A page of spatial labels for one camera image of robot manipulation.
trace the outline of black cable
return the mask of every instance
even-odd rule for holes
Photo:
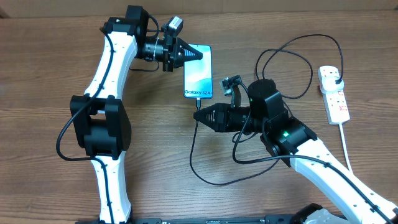
[[[202,180],[203,182],[205,182],[205,183],[207,183],[207,184],[211,184],[211,185],[215,185],[215,186],[225,186],[225,185],[237,183],[237,182],[242,181],[242,180],[247,180],[247,179],[250,179],[250,178],[253,178],[253,177],[257,177],[257,176],[259,176],[259,175],[261,175],[261,174],[263,174],[263,173],[265,173],[265,172],[271,170],[271,169],[278,163],[278,161],[279,161],[279,160],[276,160],[276,161],[273,163],[273,165],[271,165],[270,167],[268,167],[266,170],[261,171],[261,172],[258,173],[258,174],[251,175],[251,176],[249,176],[249,177],[240,178],[240,179],[233,180],[233,181],[229,181],[229,182],[222,183],[222,184],[217,184],[217,183],[209,182],[209,181],[203,179],[202,177],[200,177],[199,174],[196,173],[196,171],[194,170],[194,168],[193,168],[193,166],[192,166],[192,154],[193,154],[193,148],[194,148],[194,146],[195,146],[195,139],[196,139],[196,137],[197,137],[197,131],[198,131],[198,121],[197,121],[196,126],[195,126],[195,133],[193,134],[193,141],[192,141],[191,154],[190,154],[190,156],[189,156],[189,164],[190,164],[190,166],[191,166],[192,172],[193,172],[200,180]]]
[[[88,160],[95,160],[97,162],[99,162],[101,164],[101,168],[104,170],[104,179],[105,179],[105,192],[106,192],[106,199],[108,201],[108,207],[109,207],[109,214],[111,216],[111,222],[112,224],[114,223],[113,220],[113,212],[112,212],[112,207],[111,207],[111,202],[109,201],[109,189],[108,189],[108,176],[106,175],[106,165],[104,164],[103,161],[101,161],[100,159],[97,159],[95,157],[81,157],[81,158],[69,158],[67,156],[64,156],[61,152],[60,149],[60,145],[61,145],[61,139],[63,137],[63,135],[65,134],[65,132],[67,131],[67,129],[69,128],[69,126],[72,124],[72,122],[75,120],[75,118],[83,111],[85,110],[87,107],[89,107],[92,102],[94,101],[94,99],[99,95],[100,91],[103,89],[104,87],[104,83],[106,80],[106,77],[108,76],[109,70],[111,69],[111,65],[112,65],[112,61],[113,61],[113,43],[111,38],[109,37],[109,35],[106,33],[106,31],[103,28],[100,28],[100,31],[105,35],[105,37],[107,38],[109,45],[111,46],[111,55],[109,57],[109,62],[108,62],[108,66],[106,67],[105,70],[105,74],[104,77],[101,80],[101,83],[98,85],[98,89],[97,91],[94,93],[94,95],[69,119],[69,121],[64,125],[64,127],[62,128],[60,134],[58,135],[57,138],[57,143],[55,145],[55,148],[57,150],[57,154],[66,161],[88,161]]]
[[[284,100],[282,100],[284,102],[284,105],[286,106],[286,109],[289,111],[290,115],[293,116],[292,111],[290,110],[289,106],[287,106],[286,102]]]
[[[267,133],[266,133],[266,122],[267,122],[267,120],[266,120],[266,118],[264,118],[264,119],[262,119],[262,122],[261,122],[261,134],[262,134],[262,138],[264,138],[264,140],[266,141],[266,136],[267,136]]]
[[[151,15],[148,15],[148,17],[151,18],[152,21],[154,21],[154,23],[155,23],[155,25],[156,25],[156,30],[147,30],[147,31],[149,31],[149,32],[152,32],[152,31],[153,31],[153,32],[156,32],[155,35],[151,36],[151,37],[156,38],[156,37],[158,36],[158,34],[159,34],[159,24],[157,23],[157,20],[155,19],[155,17],[153,17],[153,16],[151,16]]]
[[[270,51],[285,52],[285,53],[289,53],[289,54],[292,54],[292,55],[296,55],[296,56],[300,57],[301,59],[303,59],[303,60],[308,64],[308,66],[310,67],[310,70],[311,70],[311,74],[310,74],[310,82],[308,83],[308,86],[307,86],[307,88],[305,89],[305,91],[304,91],[301,95],[299,95],[299,96],[285,96],[285,95],[282,94],[282,97],[288,98],[288,99],[299,99],[300,97],[302,97],[303,95],[305,95],[305,94],[307,93],[308,89],[309,89],[310,86],[311,86],[312,77],[313,77],[313,69],[312,69],[311,63],[310,63],[305,57],[299,55],[299,54],[296,53],[296,52],[289,51],[289,50],[281,50],[281,49],[267,49],[267,50],[263,51],[263,52],[260,54],[259,58],[257,59],[256,66],[254,67],[254,69],[255,69],[255,71],[256,71],[256,77],[257,77],[257,79],[260,80],[259,75],[257,74],[257,66],[258,66],[258,64],[259,64],[259,61],[260,61],[262,55],[264,55],[265,53],[270,52]],[[267,64],[265,64],[264,67],[262,68],[262,77],[263,77],[263,79],[265,79],[264,70],[266,69],[266,65],[267,65]]]
[[[246,92],[246,94],[247,94],[247,96],[248,96],[248,98],[249,98],[248,88],[246,87],[246,85],[244,85],[241,81],[238,81],[238,80],[235,80],[235,82],[236,82],[238,85],[241,85],[241,87],[244,89],[244,91]]]
[[[296,37],[296,38],[294,38],[293,40],[288,41],[286,44],[284,44],[284,45],[281,46],[278,50],[276,50],[276,51],[271,55],[271,57],[269,57],[269,59],[267,60],[266,64],[264,65],[264,68],[267,66],[267,64],[268,64],[268,62],[271,60],[271,58],[275,56],[275,54],[277,54],[277,53],[280,52],[283,48],[285,48],[286,46],[288,46],[291,42],[293,42],[293,41],[295,41],[295,40],[297,40],[297,39],[304,38],[304,37],[314,37],[314,36],[320,36],[320,37],[327,37],[327,38],[330,38],[330,39],[331,39],[332,41],[334,41],[335,44],[337,45],[338,51],[339,51],[339,53],[340,53],[340,59],[341,59],[341,75],[340,75],[340,78],[339,78],[338,80],[336,80],[336,84],[340,84],[341,81],[342,81],[342,79],[343,79],[343,72],[344,72],[343,53],[342,53],[342,51],[341,51],[340,44],[337,42],[337,40],[334,39],[333,37],[331,37],[331,36],[329,36],[329,35],[325,35],[325,34],[310,34],[310,35],[303,35],[303,36]],[[262,77],[265,78],[264,69],[262,70]]]
[[[154,29],[147,29],[147,32],[163,32],[163,31],[158,30],[158,29],[156,29],[156,30],[154,30]]]
[[[236,83],[239,84],[239,85],[241,85],[241,86],[243,87],[244,91],[246,92],[246,94],[248,95],[248,88],[246,88],[246,86],[245,86],[242,82],[240,82],[240,81],[236,81]],[[235,161],[235,159],[236,159],[236,158],[235,158],[235,151],[236,151],[236,148],[237,148],[238,143],[239,143],[239,140],[241,139],[241,136],[242,136],[242,134],[243,134],[243,132],[244,132],[244,129],[246,128],[246,125],[248,124],[248,121],[250,120],[250,117],[251,117],[251,109],[249,110],[248,117],[246,118],[246,120],[245,120],[245,122],[244,122],[244,124],[243,124],[242,130],[239,132],[238,138],[236,139],[235,144],[234,144],[234,147],[233,147],[233,150],[232,150],[232,152],[233,152],[232,157],[233,157],[234,161]],[[266,135],[266,134],[265,134],[265,119],[262,120],[262,135],[263,135],[263,137],[264,137],[264,139],[265,139],[265,135]]]
[[[147,70],[147,69],[141,69],[141,68],[129,68],[129,70],[135,71],[135,72],[156,72],[159,69],[159,62],[157,60],[154,60],[153,62],[157,62],[157,67],[153,70]]]
[[[232,137],[232,143],[235,143],[235,137],[237,136],[239,134],[239,132],[237,132],[237,133],[235,133],[234,134],[234,136]],[[242,143],[242,142],[245,142],[245,141],[247,141],[247,140],[249,140],[249,139],[252,139],[254,136],[256,136],[258,133],[253,133],[250,137],[248,137],[247,139],[245,139],[245,140],[242,140],[242,141],[240,141],[240,142],[238,142],[238,143]]]

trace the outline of wood grain surface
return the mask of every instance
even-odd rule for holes
[[[125,15],[126,6],[151,14],[393,10],[398,0],[0,0],[4,18]]]
[[[170,16],[158,16],[163,24]],[[229,103],[218,80],[241,75],[255,80],[254,64],[268,48],[299,35],[328,34],[345,58],[345,92],[351,120],[344,125],[354,173],[383,197],[398,203],[398,13],[291,12],[182,15],[180,37],[213,49],[214,97],[203,106]],[[90,162],[65,162],[55,141],[70,118],[72,95],[82,95],[98,66],[107,17],[0,20],[0,223],[73,223],[96,219],[100,198]],[[314,67],[313,85],[299,100],[287,100],[294,115],[312,128],[345,164],[337,126],[328,124],[316,70],[340,67],[329,39],[298,40],[290,50]],[[134,61],[135,68],[150,68]],[[278,54],[266,69],[285,95],[301,93],[308,65]],[[270,172],[226,187],[207,185],[189,167],[194,100],[183,97],[183,70],[129,73],[124,105],[132,124],[126,182],[136,218],[261,217],[295,213],[311,202],[337,208],[306,178],[282,162]],[[248,100],[243,97],[243,106]],[[239,165],[231,158],[231,134],[199,125],[193,163],[213,182],[255,174],[270,164]],[[61,148],[84,156],[73,127]],[[267,156],[259,138],[240,144],[242,159]]]

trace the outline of power cord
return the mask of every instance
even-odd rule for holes
[[[106,194],[106,200],[107,200],[107,206],[109,208],[109,214],[111,217],[111,224],[114,224],[114,220],[113,220],[113,212],[112,212],[112,206],[110,202],[110,197],[109,197],[109,186],[108,186],[108,176],[106,175],[106,165],[105,163],[101,160],[98,159],[96,157],[81,157],[81,158],[69,158],[67,156],[64,156],[61,152],[60,149],[60,145],[61,145],[61,139],[63,137],[63,135],[65,134],[65,132],[67,131],[67,129],[69,128],[69,126],[72,124],[72,122],[76,119],[76,117],[83,111],[85,110],[87,107],[91,106],[91,104],[93,103],[94,99],[99,95],[100,91],[103,89],[104,87],[104,83],[106,80],[106,77],[108,76],[109,70],[111,69],[111,65],[112,65],[112,60],[113,60],[113,43],[111,38],[109,37],[109,35],[106,33],[106,31],[103,28],[99,28],[100,31],[105,35],[105,37],[107,38],[109,45],[111,46],[111,55],[109,57],[109,62],[108,62],[108,66],[106,67],[105,70],[105,74],[104,77],[101,80],[101,83],[98,85],[98,89],[97,91],[94,93],[94,95],[87,101],[87,103],[85,103],[70,119],[69,121],[64,125],[64,127],[62,128],[60,134],[58,135],[57,138],[57,143],[55,145],[55,148],[57,150],[57,154],[64,160],[66,161],[88,161],[88,160],[94,160],[97,161],[101,164],[101,168],[104,170],[104,180],[105,180],[105,194]]]
[[[287,109],[287,111],[290,113],[290,115],[293,116],[293,113],[292,113],[292,111],[290,110],[289,106],[287,106],[287,103],[286,103],[284,100],[282,100],[282,102],[284,102],[284,105],[286,106],[286,109]]]
[[[340,129],[341,142],[343,143],[343,151],[344,151],[344,157],[346,158],[347,167],[348,167],[348,170],[353,174],[353,168],[351,168],[351,163],[349,162],[349,158],[348,158],[346,138],[344,137],[344,131],[343,131],[343,124],[339,123],[338,127]]]
[[[156,25],[156,30],[147,29],[147,32],[156,32],[156,34],[152,36],[152,37],[156,38],[159,35],[159,24],[157,23],[157,20],[155,19],[155,17],[153,17],[152,15],[148,15],[148,17],[150,19],[152,19],[152,21],[154,21],[154,23]]]
[[[235,143],[235,137],[236,137],[238,134],[239,134],[239,132],[237,132],[237,133],[234,134],[234,136],[232,137],[232,143]],[[258,134],[258,133],[253,133],[250,137],[248,137],[247,139],[242,140],[242,141],[240,141],[240,142],[238,142],[238,143],[242,143],[242,142],[245,142],[245,141],[247,141],[247,140],[250,140],[250,139],[252,139],[254,136],[256,136],[257,134]]]
[[[310,86],[311,86],[312,77],[313,77],[313,70],[312,70],[312,65],[311,65],[311,63],[310,63],[305,57],[303,57],[303,56],[301,56],[301,55],[299,55],[298,53],[293,52],[293,51],[282,50],[281,48],[280,48],[280,49],[267,49],[267,50],[263,51],[263,52],[260,54],[259,58],[257,59],[256,66],[254,67],[254,70],[255,70],[255,72],[256,72],[257,80],[260,80],[259,75],[257,74],[257,66],[258,66],[258,64],[259,64],[259,61],[260,61],[261,57],[262,57],[265,53],[270,52],[270,51],[275,51],[274,55],[275,55],[277,52],[285,52],[285,53],[289,53],[289,54],[292,54],[292,55],[296,55],[296,56],[302,58],[302,59],[308,64],[308,66],[310,67],[310,70],[311,70],[310,82],[308,83],[307,88],[304,90],[304,92],[303,92],[301,95],[299,95],[299,96],[285,96],[285,95],[282,94],[282,97],[288,98],[288,99],[294,99],[294,100],[296,100],[296,99],[301,98],[303,95],[305,95],[305,94],[307,93],[308,89],[309,89]],[[265,79],[264,70],[265,70],[266,65],[267,65],[267,64],[265,64],[265,65],[264,65],[264,68],[262,69],[262,70],[263,70],[263,74],[262,74],[262,78],[263,78],[263,79]]]
[[[301,38],[304,38],[304,37],[314,37],[314,36],[327,37],[327,38],[331,39],[332,41],[334,41],[335,44],[337,45],[338,51],[339,51],[339,53],[340,53],[340,59],[341,59],[341,75],[340,75],[340,78],[339,78],[338,80],[336,80],[336,84],[340,84],[341,81],[343,80],[343,72],[344,72],[343,53],[342,53],[342,51],[341,51],[340,44],[337,42],[337,40],[334,39],[333,37],[331,37],[331,36],[329,36],[329,35],[325,35],[325,34],[309,34],[309,35],[303,35],[303,36],[300,36],[300,37],[296,37],[296,38],[294,38],[294,39],[288,41],[286,44],[284,44],[283,46],[281,46],[279,49],[275,50],[275,52],[269,57],[269,59],[267,60],[266,64],[265,64],[264,67],[262,68],[262,78],[265,79],[265,69],[266,69],[266,66],[267,66],[267,64],[269,63],[269,61],[275,56],[275,54],[277,54],[277,53],[280,52],[280,51],[283,52],[283,51],[282,51],[283,48],[285,48],[285,47],[288,46],[291,42],[293,42],[293,41],[295,41],[295,40],[297,40],[297,39],[301,39]],[[260,58],[261,58],[261,56],[262,56],[264,53],[266,53],[267,51],[271,51],[271,50],[273,50],[273,49],[265,50],[265,51],[260,55],[259,59],[257,60],[257,63],[256,63],[256,70],[255,70],[257,79],[259,79],[259,75],[257,74],[257,65],[258,65],[258,62],[260,61]]]
[[[197,111],[199,111],[199,110],[200,110],[200,107],[201,107],[201,99],[200,99],[200,98],[197,98],[197,100],[196,100],[196,106],[197,106]],[[212,182],[210,182],[210,181],[207,181],[207,180],[205,180],[204,178],[202,178],[201,176],[199,176],[199,174],[196,173],[196,171],[195,171],[195,169],[193,168],[193,165],[192,165],[192,154],[193,154],[193,148],[195,147],[195,140],[196,140],[197,132],[198,132],[198,123],[199,123],[199,122],[197,121],[197,123],[196,123],[196,125],[195,125],[195,132],[193,133],[191,154],[190,154],[190,156],[189,156],[189,164],[190,164],[190,167],[191,167],[192,172],[193,172],[200,180],[202,180],[203,182],[205,182],[205,183],[207,183],[207,184],[211,184],[211,185],[215,185],[215,186],[225,186],[225,185],[237,183],[237,182],[240,182],[240,181],[243,181],[243,180],[248,180],[248,179],[250,179],[250,178],[257,177],[257,176],[259,176],[259,175],[261,175],[261,174],[263,174],[263,173],[265,173],[265,172],[271,170],[271,169],[278,163],[278,161],[279,161],[279,159],[276,160],[276,161],[273,163],[273,165],[271,165],[270,167],[268,167],[266,170],[261,171],[261,172],[258,173],[258,174],[251,175],[251,176],[249,176],[249,177],[243,177],[243,178],[240,178],[240,179],[237,179],[237,180],[232,180],[232,181],[225,182],[225,183],[221,183],[221,184],[212,183]],[[253,138],[256,134],[257,134],[257,133],[253,134],[250,138],[245,139],[245,140],[243,140],[243,141],[247,141],[247,140]]]
[[[157,67],[153,70],[151,69],[141,69],[141,68],[129,68],[130,71],[135,71],[135,72],[156,72],[159,69],[159,62],[157,60],[153,60],[153,62],[157,62]]]

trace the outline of white cable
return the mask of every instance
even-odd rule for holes
[[[340,128],[341,142],[343,143],[344,157],[346,158],[347,167],[348,167],[348,170],[353,174],[353,169],[351,168],[351,164],[349,163],[347,146],[346,146],[346,138],[344,137],[344,131],[343,131],[343,124],[338,123],[338,127]]]
[[[159,40],[159,38],[156,38],[155,47],[154,47],[154,58],[153,58],[153,60],[155,60],[156,45],[157,45],[157,41],[158,41],[158,40]]]

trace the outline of white robotic arm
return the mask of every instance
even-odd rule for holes
[[[177,38],[182,19],[171,18],[162,27],[163,39],[158,39],[157,35],[146,36],[149,18],[155,22],[158,34],[157,21],[140,6],[129,6],[126,18],[110,17],[105,23],[104,51],[97,72],[85,95],[72,97],[72,118],[57,140],[57,152],[62,159],[91,160],[94,165],[101,198],[97,223],[132,223],[124,176],[131,125],[121,99],[133,59],[156,60],[163,63],[163,71],[172,72],[186,61],[202,58],[202,53]],[[91,115],[97,113],[104,113],[106,119],[92,119]],[[60,152],[60,140],[72,122],[79,146],[86,149],[89,157],[67,158]]]
[[[106,77],[104,87],[97,98],[107,99],[110,95],[114,96],[115,99],[122,99],[123,88],[130,64],[137,55],[137,41],[134,35],[128,35],[126,32],[113,31],[108,35],[113,43],[113,61],[108,76]],[[104,77],[111,55],[110,52],[111,47],[109,46],[108,39],[105,37],[104,52],[99,62],[97,72],[95,73],[93,81],[85,91],[85,94],[90,94],[90,97],[97,91],[98,85]]]
[[[317,139],[309,139],[297,147],[296,156],[308,156],[329,162],[331,165],[344,173],[357,188],[362,191],[381,212],[389,219],[393,219],[397,214],[394,210],[397,208],[392,202],[382,198],[369,187],[364,185],[354,176],[345,166],[343,166],[326,148],[324,143]],[[347,218],[349,223],[385,223],[386,221],[376,213],[373,208],[345,181],[339,174],[323,164],[310,161],[308,159],[291,158],[290,165],[298,173],[302,174],[308,180],[313,182]],[[319,217],[313,217],[306,220],[306,223],[323,223],[327,219],[320,220]]]

